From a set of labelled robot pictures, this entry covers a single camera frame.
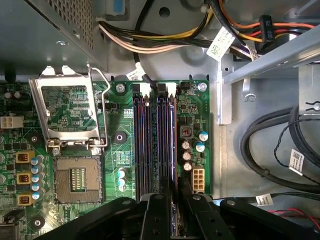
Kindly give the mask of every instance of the capacitor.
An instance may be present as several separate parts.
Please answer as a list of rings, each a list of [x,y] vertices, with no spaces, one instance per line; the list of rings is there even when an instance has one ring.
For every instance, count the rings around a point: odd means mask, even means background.
[[[5,184],[6,182],[6,177],[0,174],[0,185]]]
[[[182,149],[188,150],[190,149],[190,142],[188,140],[183,140],[181,144]]]
[[[30,163],[31,163],[31,165],[35,166],[35,165],[42,163],[43,160],[44,160],[44,156],[38,155],[36,157],[31,158]]]
[[[24,91],[16,91],[14,93],[14,98],[18,100],[28,100],[30,99],[30,94]]]
[[[185,171],[187,171],[187,172],[191,171],[191,169],[192,169],[192,164],[191,164],[191,162],[189,162],[189,161],[185,162],[185,163],[183,164],[183,169],[184,169]]]
[[[31,167],[31,173],[32,174],[37,174],[39,172],[42,172],[42,170],[44,169],[45,165],[43,165],[42,163],[41,164],[38,164],[36,166],[32,166]]]
[[[45,174],[44,174],[43,172],[39,172],[39,174],[33,175],[33,176],[31,177],[31,181],[32,181],[33,183],[37,183],[37,182],[39,182],[41,179],[43,179],[44,176],[45,176]]]
[[[39,191],[39,189],[43,188],[43,186],[45,185],[45,181],[40,180],[39,182],[33,183],[31,185],[31,190],[34,192]]]
[[[209,135],[208,135],[208,133],[206,133],[205,131],[200,131],[200,132],[198,133],[198,138],[199,138],[202,142],[205,142],[205,141],[208,140]]]
[[[123,167],[119,168],[117,176],[120,179],[124,178],[126,176],[126,170]]]
[[[0,153],[0,164],[3,164],[6,160],[5,155],[3,155],[2,153]]]
[[[36,191],[34,193],[32,193],[32,199],[33,200],[38,200],[39,198],[41,198],[44,194],[46,193],[46,190],[44,188],[39,189],[39,191]]]
[[[126,184],[126,179],[125,178],[119,178],[118,180],[118,186],[124,186]]]
[[[190,152],[185,151],[185,152],[182,154],[182,158],[183,158],[183,160],[189,161],[189,160],[191,159],[191,154],[190,154]]]
[[[14,94],[13,94],[13,92],[11,92],[11,91],[7,91],[7,92],[4,94],[4,98],[5,98],[5,99],[11,99],[13,96],[14,96]]]
[[[196,141],[194,143],[194,147],[195,147],[195,150],[199,153],[202,153],[205,151],[206,147],[205,147],[205,144],[201,141]]]

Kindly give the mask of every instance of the electronic chip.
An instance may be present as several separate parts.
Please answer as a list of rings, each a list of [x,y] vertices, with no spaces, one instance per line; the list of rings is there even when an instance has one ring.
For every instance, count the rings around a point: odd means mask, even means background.
[[[3,240],[20,239],[19,225],[4,224],[0,225],[0,236]]]
[[[191,116],[188,116],[188,117],[186,118],[186,123],[187,123],[187,124],[192,124],[192,117],[191,117]]]
[[[56,200],[61,204],[102,200],[101,161],[97,157],[57,157],[54,166]]]

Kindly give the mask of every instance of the screw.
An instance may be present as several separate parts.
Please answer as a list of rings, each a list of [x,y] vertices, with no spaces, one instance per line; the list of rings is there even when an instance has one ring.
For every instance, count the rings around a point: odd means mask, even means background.
[[[119,83],[115,86],[115,90],[117,91],[117,93],[123,93],[126,90],[126,86],[122,83]]]
[[[244,101],[245,101],[245,102],[254,102],[254,101],[256,101],[256,98],[257,98],[257,97],[256,97],[255,94],[249,93],[249,94],[245,95]]]
[[[36,225],[37,227],[39,227],[41,225],[41,222],[39,220],[35,220],[34,221],[34,225]]]
[[[163,198],[164,198],[164,196],[162,196],[162,195],[160,195],[160,194],[158,194],[158,195],[155,196],[155,199],[163,199]]]
[[[100,155],[101,154],[101,148],[100,147],[94,147],[92,149],[92,152],[94,155]]]
[[[122,202],[122,205],[128,205],[128,204],[130,204],[130,203],[131,203],[131,201],[127,200],[127,201],[123,201],[123,202]]]
[[[193,196],[193,199],[194,199],[194,200],[200,200],[200,199],[201,199],[201,196],[200,196],[200,195],[194,195],[194,196]]]
[[[208,88],[208,86],[204,82],[198,84],[198,89],[200,92],[205,92],[207,90],[207,88]]]
[[[56,44],[60,45],[60,46],[67,46],[68,43],[66,41],[57,41]]]
[[[52,149],[52,154],[53,156],[58,156],[60,155],[60,149],[55,147],[54,149]]]
[[[228,200],[226,201],[226,204],[230,205],[230,206],[235,206],[236,205],[236,202],[235,201],[232,201],[232,200]]]

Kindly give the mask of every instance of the white cable label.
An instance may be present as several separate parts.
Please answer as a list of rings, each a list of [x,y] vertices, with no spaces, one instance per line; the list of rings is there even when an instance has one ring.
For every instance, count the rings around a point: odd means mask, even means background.
[[[133,70],[132,72],[129,72],[126,77],[130,80],[130,81],[142,81],[142,76],[146,74],[146,72],[144,71],[144,69],[141,66],[140,62],[137,62],[135,64],[136,69]]]
[[[247,46],[249,53],[250,53],[250,58],[252,61],[256,60],[259,58],[257,50],[254,46]]]
[[[271,206],[274,204],[270,193],[255,197],[258,206]]]
[[[221,27],[218,34],[215,36],[206,54],[213,59],[220,61],[226,54],[227,50],[234,42],[235,37],[224,27]]]
[[[302,176],[302,167],[304,164],[304,159],[305,156],[302,153],[292,149],[289,162],[289,169],[294,171],[296,174]]]

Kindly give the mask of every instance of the cable bundle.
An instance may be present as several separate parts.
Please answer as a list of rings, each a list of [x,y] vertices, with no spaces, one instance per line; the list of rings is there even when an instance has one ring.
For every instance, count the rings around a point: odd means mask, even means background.
[[[292,188],[292,189],[296,189],[296,190],[300,190],[300,191],[304,191],[304,192],[309,192],[309,193],[316,193],[319,194],[320,193],[320,182],[315,181],[313,179],[311,179],[310,177],[306,176],[305,174],[303,174],[302,176],[314,183],[316,183],[317,185],[310,185],[310,184],[302,184],[302,183],[296,183],[296,182],[292,182],[292,181],[288,181],[279,177],[274,176],[273,174],[270,173],[270,170],[265,168],[261,168],[256,161],[254,160],[251,151],[250,151],[250,137],[262,130],[262,129],[267,129],[270,127],[274,127],[280,124],[285,124],[288,123],[288,125],[283,129],[283,131],[280,133],[279,135],[279,140],[278,143],[274,149],[274,157],[277,160],[277,162],[282,165],[283,167],[288,167],[287,165],[283,164],[280,162],[280,160],[277,157],[277,150],[280,146],[281,143],[281,139],[282,136],[284,135],[284,132],[287,129],[290,128],[299,128],[298,125],[300,124],[300,122],[311,122],[311,121],[316,121],[316,122],[320,122],[320,119],[315,119],[315,118],[305,118],[305,119],[298,119],[298,120],[294,120],[293,122],[291,121],[292,119],[296,119],[299,118],[299,115],[296,115],[297,111],[296,108],[287,108],[284,110],[280,110],[280,111],[276,111],[276,112],[272,112],[269,114],[266,114],[260,118],[258,118],[257,120],[255,120],[248,128],[248,130],[245,132],[245,134],[243,135],[241,142],[240,142],[240,152],[241,155],[245,161],[245,163],[252,169],[254,170],[257,174],[259,174],[261,177],[266,178],[276,184],[288,187],[288,188]],[[293,140],[295,145],[297,146],[297,148],[300,149],[304,149],[306,150],[306,146],[302,147],[301,142],[303,141],[306,143],[306,140],[304,139],[303,135],[300,135],[300,140],[296,141]],[[310,160],[312,163],[316,163],[317,166],[319,166],[319,158],[318,159],[311,159],[309,158],[310,152],[308,151],[302,151],[302,154],[304,154],[308,160]]]

